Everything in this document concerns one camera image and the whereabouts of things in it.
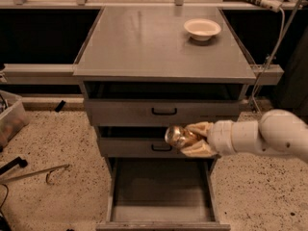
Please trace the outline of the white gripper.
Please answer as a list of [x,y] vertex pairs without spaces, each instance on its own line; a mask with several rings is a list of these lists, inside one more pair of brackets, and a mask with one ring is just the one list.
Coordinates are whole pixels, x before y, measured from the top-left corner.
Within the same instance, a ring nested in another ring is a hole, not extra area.
[[232,145],[232,125],[231,120],[220,120],[213,122],[198,122],[189,124],[186,128],[199,136],[207,138],[207,142],[199,141],[192,146],[181,149],[181,152],[193,158],[210,158],[219,154],[220,156],[234,155],[235,150]]

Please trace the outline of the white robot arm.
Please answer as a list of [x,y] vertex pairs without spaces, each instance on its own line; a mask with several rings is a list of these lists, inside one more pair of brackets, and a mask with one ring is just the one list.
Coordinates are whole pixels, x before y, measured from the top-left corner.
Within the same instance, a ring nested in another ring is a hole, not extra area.
[[220,120],[187,127],[203,140],[181,148],[188,157],[209,158],[250,153],[258,156],[295,157],[308,163],[308,126],[284,110],[264,113],[259,121]]

